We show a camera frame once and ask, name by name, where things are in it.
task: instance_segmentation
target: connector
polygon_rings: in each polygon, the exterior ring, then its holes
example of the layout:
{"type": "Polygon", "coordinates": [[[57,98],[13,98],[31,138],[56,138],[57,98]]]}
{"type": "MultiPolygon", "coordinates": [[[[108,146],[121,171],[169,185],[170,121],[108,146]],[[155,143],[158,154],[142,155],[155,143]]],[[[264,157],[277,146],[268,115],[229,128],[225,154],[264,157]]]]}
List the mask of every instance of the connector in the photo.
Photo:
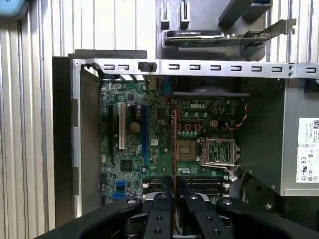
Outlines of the connector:
{"type": "Polygon", "coordinates": [[[125,197],[125,193],[113,193],[112,198],[113,199],[122,199],[125,197]]]}
{"type": "Polygon", "coordinates": [[[125,181],[116,181],[115,186],[116,187],[125,187],[126,183],[125,181]]]}
{"type": "Polygon", "coordinates": [[[119,149],[125,149],[125,135],[126,135],[126,103],[118,102],[119,106],[119,149]]]}

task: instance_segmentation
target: dell logo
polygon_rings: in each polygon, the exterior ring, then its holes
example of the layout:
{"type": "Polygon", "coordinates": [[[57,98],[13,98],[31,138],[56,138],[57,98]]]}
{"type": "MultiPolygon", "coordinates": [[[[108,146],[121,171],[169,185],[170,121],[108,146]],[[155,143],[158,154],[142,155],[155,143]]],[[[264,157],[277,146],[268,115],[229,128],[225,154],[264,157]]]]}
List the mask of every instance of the dell logo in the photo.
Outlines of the dell logo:
{"type": "Polygon", "coordinates": [[[192,103],[192,104],[191,104],[191,107],[192,107],[192,108],[206,108],[206,107],[205,107],[205,104],[199,104],[199,103],[196,103],[196,104],[195,104],[195,103],[192,103]]]}

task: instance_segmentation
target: blue pcie slot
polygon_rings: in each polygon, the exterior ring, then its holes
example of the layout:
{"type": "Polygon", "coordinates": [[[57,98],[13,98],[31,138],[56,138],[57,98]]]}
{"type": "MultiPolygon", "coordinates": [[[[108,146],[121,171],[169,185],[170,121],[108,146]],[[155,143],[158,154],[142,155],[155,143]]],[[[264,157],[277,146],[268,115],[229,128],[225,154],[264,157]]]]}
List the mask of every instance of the blue pcie slot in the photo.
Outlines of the blue pcie slot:
{"type": "Polygon", "coordinates": [[[164,95],[170,94],[170,77],[164,78],[163,93],[164,93],[164,95]]]}
{"type": "Polygon", "coordinates": [[[116,187],[125,187],[125,181],[116,181],[115,186],[116,187]]]}
{"type": "Polygon", "coordinates": [[[125,193],[113,193],[112,198],[113,199],[122,199],[125,197],[125,193]]]}
{"type": "Polygon", "coordinates": [[[146,105],[142,105],[142,155],[144,165],[148,167],[148,107],[146,105]]]}

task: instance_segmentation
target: black plastic latch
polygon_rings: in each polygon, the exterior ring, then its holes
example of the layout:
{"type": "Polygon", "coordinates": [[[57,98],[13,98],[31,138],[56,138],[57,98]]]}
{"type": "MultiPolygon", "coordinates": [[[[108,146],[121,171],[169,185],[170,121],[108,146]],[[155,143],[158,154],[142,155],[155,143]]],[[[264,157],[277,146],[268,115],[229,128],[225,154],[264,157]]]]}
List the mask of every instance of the black plastic latch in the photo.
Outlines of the black plastic latch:
{"type": "Polygon", "coordinates": [[[142,72],[154,72],[157,69],[155,62],[139,62],[138,69],[142,72]]]}

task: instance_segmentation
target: barcode label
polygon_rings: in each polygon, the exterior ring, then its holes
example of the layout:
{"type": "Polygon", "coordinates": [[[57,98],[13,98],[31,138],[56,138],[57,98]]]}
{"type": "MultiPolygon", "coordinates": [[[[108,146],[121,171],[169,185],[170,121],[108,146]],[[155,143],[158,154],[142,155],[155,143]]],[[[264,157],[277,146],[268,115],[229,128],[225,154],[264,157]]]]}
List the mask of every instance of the barcode label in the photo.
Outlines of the barcode label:
{"type": "Polygon", "coordinates": [[[319,129],[319,120],[314,120],[314,129],[319,129]]]}

